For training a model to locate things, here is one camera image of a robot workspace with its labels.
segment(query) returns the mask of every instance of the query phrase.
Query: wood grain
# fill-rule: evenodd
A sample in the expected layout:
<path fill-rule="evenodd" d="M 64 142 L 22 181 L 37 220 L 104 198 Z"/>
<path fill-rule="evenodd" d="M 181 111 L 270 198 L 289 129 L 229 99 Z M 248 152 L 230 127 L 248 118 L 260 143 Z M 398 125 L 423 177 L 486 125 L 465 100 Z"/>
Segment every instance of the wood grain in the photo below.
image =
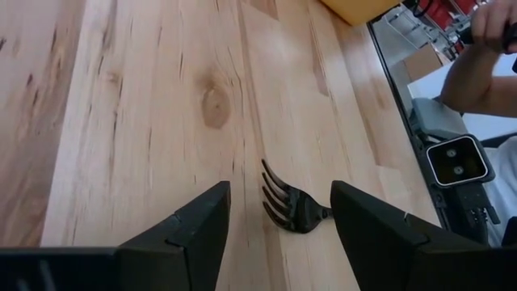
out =
<path fill-rule="evenodd" d="M 370 36 L 320 2 L 86 0 L 80 31 L 43 245 L 120 244 L 227 179 L 218 289 L 359 289 L 332 221 L 269 220 L 261 158 L 437 222 Z"/>
<path fill-rule="evenodd" d="M 0 2 L 0 246 L 40 243 L 83 4 Z"/>

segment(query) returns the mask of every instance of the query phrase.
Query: fork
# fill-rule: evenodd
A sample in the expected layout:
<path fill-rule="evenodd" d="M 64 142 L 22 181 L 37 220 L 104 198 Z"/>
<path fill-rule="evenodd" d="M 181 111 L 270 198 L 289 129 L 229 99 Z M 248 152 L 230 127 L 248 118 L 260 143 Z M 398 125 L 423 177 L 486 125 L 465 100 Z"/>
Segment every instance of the fork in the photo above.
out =
<path fill-rule="evenodd" d="M 262 160 L 265 172 L 262 187 L 267 198 L 263 202 L 269 218 L 280 228 L 307 234 L 326 218 L 332 218 L 332 209 L 319 205 L 309 194 L 282 181 Z"/>

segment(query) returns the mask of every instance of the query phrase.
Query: orange object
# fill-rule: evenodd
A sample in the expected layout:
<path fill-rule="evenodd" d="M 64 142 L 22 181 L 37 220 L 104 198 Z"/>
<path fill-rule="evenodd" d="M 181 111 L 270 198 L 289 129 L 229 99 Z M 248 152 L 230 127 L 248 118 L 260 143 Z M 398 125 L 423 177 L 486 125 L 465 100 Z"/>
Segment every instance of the orange object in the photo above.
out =
<path fill-rule="evenodd" d="M 396 6 L 399 0 L 322 0 L 350 25 L 360 25 Z"/>

